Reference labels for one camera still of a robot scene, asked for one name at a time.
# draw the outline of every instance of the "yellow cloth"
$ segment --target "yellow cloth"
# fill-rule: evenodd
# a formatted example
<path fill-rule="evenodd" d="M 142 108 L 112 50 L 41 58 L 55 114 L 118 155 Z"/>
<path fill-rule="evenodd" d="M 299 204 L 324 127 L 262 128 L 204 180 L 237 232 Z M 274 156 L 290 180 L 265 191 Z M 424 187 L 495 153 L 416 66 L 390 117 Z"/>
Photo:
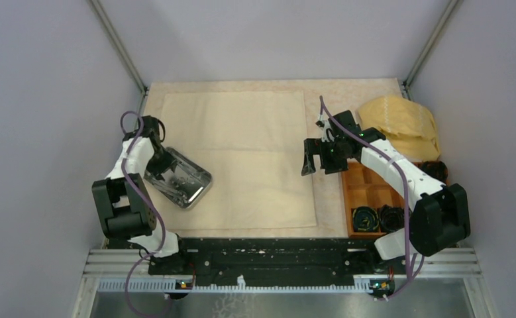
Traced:
<path fill-rule="evenodd" d="M 358 114 L 362 129 L 378 129 L 412 161 L 437 160 L 441 154 L 433 115 L 420 104 L 383 96 L 363 104 Z"/>

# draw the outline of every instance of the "gray floor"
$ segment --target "gray floor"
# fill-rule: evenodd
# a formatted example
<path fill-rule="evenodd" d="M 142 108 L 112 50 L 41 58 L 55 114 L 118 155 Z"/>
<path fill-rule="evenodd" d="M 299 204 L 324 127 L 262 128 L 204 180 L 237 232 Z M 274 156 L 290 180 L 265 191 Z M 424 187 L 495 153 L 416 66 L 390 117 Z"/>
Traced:
<path fill-rule="evenodd" d="M 167 304 L 157 293 L 133 293 L 145 313 Z M 123 293 L 98 293 L 91 318 L 133 318 Z M 158 317 L 328 318 L 328 317 L 473 317 L 462 280 L 416 280 L 389 302 L 365 294 L 193 294 L 175 301 Z"/>

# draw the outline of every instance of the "black metal base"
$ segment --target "black metal base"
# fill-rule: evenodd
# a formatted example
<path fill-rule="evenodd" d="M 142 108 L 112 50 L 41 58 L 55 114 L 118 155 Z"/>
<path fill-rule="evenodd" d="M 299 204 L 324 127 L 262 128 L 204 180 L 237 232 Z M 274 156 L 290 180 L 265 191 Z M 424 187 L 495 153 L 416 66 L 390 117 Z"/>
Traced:
<path fill-rule="evenodd" d="M 403 258 L 376 260 L 374 240 L 349 238 L 181 238 L 180 252 L 151 258 L 150 275 L 192 275 L 198 286 L 351 286 L 353 275 L 404 274 Z M 108 248 L 140 248 L 110 240 Z"/>

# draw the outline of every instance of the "beige cloth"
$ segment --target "beige cloth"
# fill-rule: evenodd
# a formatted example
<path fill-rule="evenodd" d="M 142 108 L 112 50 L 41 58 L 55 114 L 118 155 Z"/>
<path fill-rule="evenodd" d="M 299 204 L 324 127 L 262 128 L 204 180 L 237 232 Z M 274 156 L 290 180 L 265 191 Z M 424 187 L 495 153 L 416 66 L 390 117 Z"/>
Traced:
<path fill-rule="evenodd" d="M 190 211 L 148 187 L 176 229 L 314 227 L 312 179 L 301 177 L 307 136 L 303 92 L 166 94 L 161 120 L 171 146 L 213 175 Z"/>
<path fill-rule="evenodd" d="M 378 129 L 410 161 L 437 160 L 441 154 L 433 115 L 420 104 L 384 96 L 363 104 L 358 114 L 362 129 Z"/>

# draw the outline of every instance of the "metal frame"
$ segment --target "metal frame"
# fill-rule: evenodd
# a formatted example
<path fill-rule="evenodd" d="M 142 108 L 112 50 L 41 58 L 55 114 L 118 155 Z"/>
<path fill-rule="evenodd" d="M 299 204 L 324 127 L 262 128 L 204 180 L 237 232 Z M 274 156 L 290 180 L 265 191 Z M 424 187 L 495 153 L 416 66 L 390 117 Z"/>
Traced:
<path fill-rule="evenodd" d="M 114 29 L 107 13 L 99 0 L 87 0 L 93 12 L 96 14 L 100 25 L 106 33 L 110 43 L 129 76 L 132 78 L 141 93 L 138 110 L 142 112 L 148 96 L 148 87 L 144 84 L 137 68 L 122 43 L 117 31 Z M 419 72 L 429 59 L 431 52 L 443 34 L 453 14 L 459 8 L 462 0 L 450 0 L 444 13 L 439 19 L 435 29 L 429 37 L 426 45 L 416 59 L 407 78 L 399 81 L 404 98 L 413 100 L 411 86 L 414 84 Z M 97 292 L 118 291 L 125 288 L 125 277 L 131 264 L 138 260 L 137 251 L 133 250 L 91 250 L 83 271 L 79 287 L 73 318 L 89 318 Z M 182 292 L 177 290 L 173 283 L 176 280 L 188 280 L 191 276 L 150 276 L 148 275 L 149 263 L 144 262 L 137 267 L 130 282 L 131 292 Z M 236 286 L 210 286 L 206 288 L 196 287 L 191 292 L 338 292 L 338 293 L 370 293 L 370 280 L 385 279 L 386 275 L 369 274 L 355 275 L 354 286 L 330 286 L 321 288 L 255 288 L 245 285 L 244 280 L 239 280 Z M 405 278 L 404 275 L 396 275 L 396 278 Z M 463 279 L 466 291 L 476 318 L 499 317 L 494 307 L 491 296 L 486 286 L 486 281 L 478 265 L 478 259 L 473 248 L 448 248 L 426 259 L 419 278 Z"/>

